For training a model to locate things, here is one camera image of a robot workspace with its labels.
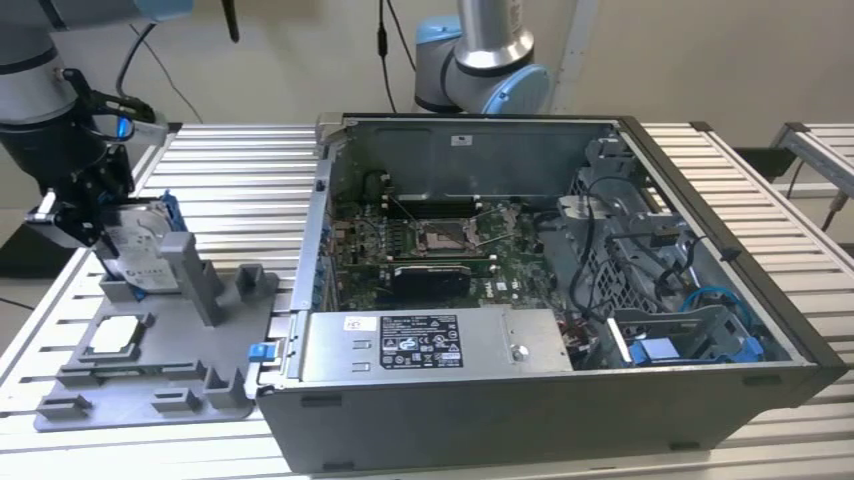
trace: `blue latch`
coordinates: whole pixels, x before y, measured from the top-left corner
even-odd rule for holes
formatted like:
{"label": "blue latch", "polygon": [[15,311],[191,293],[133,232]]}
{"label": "blue latch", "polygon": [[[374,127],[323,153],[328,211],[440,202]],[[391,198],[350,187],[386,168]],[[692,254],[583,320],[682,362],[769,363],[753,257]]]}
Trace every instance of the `blue latch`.
{"label": "blue latch", "polygon": [[249,346],[249,362],[272,362],[276,359],[276,346],[269,343],[253,343]]}

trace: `blue cable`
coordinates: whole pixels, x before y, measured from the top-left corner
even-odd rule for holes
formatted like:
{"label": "blue cable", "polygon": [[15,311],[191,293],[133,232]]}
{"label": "blue cable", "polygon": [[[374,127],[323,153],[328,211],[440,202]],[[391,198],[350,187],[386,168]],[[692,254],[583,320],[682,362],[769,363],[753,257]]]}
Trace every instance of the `blue cable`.
{"label": "blue cable", "polygon": [[684,298],[684,302],[682,303],[682,307],[679,308],[680,312],[684,312],[688,309],[688,307],[691,306],[691,302],[694,302],[694,299],[696,299],[703,293],[720,293],[722,295],[727,296],[745,315],[745,320],[747,323],[746,327],[753,327],[753,316],[750,315],[750,310],[747,310],[747,307],[739,300],[738,296],[727,288],[723,287],[702,287],[694,290],[694,292],[691,292],[691,294]]}

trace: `robotic arm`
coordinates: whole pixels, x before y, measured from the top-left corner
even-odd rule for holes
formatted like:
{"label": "robotic arm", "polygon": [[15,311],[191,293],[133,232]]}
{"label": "robotic arm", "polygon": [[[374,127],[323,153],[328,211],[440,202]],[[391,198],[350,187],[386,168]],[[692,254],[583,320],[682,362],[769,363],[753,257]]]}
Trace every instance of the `robotic arm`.
{"label": "robotic arm", "polygon": [[418,27],[415,104],[434,113],[536,113],[548,70],[531,63],[520,0],[459,0],[458,6],[459,16],[428,18]]}
{"label": "robotic arm", "polygon": [[155,123],[136,98],[93,91],[67,69],[49,32],[139,19],[163,21],[192,10],[192,0],[0,0],[0,143],[44,195],[28,223],[56,243],[115,253],[101,206],[133,189],[121,141],[99,132],[93,117]]}

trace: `power supply label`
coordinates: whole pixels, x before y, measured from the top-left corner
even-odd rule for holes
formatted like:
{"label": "power supply label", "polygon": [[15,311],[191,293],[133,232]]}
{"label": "power supply label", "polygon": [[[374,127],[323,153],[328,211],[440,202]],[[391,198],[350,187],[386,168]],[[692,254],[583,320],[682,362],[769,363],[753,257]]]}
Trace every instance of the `power supply label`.
{"label": "power supply label", "polygon": [[387,370],[463,366],[456,315],[380,317],[379,342],[379,364]]}

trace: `aluminum extrusion table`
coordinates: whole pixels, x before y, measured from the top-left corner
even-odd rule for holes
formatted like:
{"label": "aluminum extrusion table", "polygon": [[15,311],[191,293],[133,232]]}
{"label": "aluminum extrusion table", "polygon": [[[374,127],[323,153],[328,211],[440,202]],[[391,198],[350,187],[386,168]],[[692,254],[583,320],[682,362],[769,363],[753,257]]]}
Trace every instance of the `aluminum extrusion table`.
{"label": "aluminum extrusion table", "polygon": [[[854,262],[711,131],[646,124],[664,152],[854,365]],[[854,133],[854,125],[846,128]],[[261,262],[281,279],[269,336],[287,332],[289,289],[315,168],[311,126],[187,125],[135,169],[137,194],[181,201],[201,256]],[[0,476],[287,477],[257,410],[239,422],[37,433],[35,408],[101,301],[95,258],[75,253],[0,358]],[[854,478],[854,373],[797,409],[759,415],[711,452],[382,474],[383,479]]]}

